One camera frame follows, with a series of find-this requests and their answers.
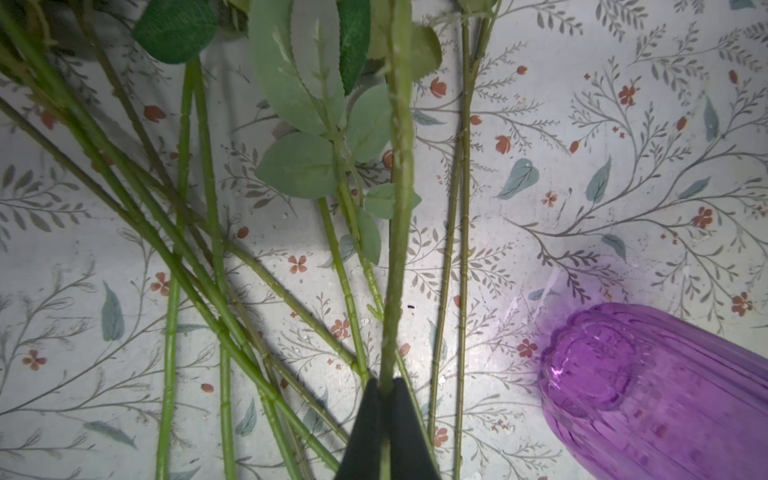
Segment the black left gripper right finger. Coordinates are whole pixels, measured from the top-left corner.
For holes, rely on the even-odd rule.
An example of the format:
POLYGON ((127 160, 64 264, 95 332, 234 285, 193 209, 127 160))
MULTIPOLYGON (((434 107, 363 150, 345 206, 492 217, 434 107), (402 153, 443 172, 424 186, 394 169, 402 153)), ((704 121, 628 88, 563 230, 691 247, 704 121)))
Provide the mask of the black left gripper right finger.
POLYGON ((390 473, 394 480, 438 480, 406 382, 395 378, 389 399, 390 473))

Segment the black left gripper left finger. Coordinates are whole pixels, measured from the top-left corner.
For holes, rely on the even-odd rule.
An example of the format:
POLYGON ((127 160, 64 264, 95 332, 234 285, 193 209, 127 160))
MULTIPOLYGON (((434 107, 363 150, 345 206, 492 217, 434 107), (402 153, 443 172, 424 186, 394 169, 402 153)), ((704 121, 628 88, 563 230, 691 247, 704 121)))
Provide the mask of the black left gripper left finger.
POLYGON ((349 442, 334 479, 378 479, 382 438, 382 400, 377 380, 370 379, 366 384, 349 442))

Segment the pink carnation flower stem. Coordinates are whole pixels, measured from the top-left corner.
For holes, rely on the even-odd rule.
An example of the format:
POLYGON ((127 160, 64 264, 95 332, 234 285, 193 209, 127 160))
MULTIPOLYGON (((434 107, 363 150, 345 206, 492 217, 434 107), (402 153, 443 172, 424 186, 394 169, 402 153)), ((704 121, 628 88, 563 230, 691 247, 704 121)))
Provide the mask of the pink carnation flower stem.
POLYGON ((291 132, 265 153, 257 176, 279 193, 324 204, 341 203, 363 266, 387 248, 385 292, 375 292, 383 322, 380 371, 372 376, 366 351, 356 344, 354 365, 366 384, 378 382, 383 438, 378 479, 390 473, 389 399, 395 378, 407 385, 398 346, 405 261, 414 192, 412 64, 417 46, 407 1, 253 1, 248 38, 261 93, 291 132), (389 237, 377 214, 348 187, 360 162, 392 150, 392 177, 383 188, 389 237))

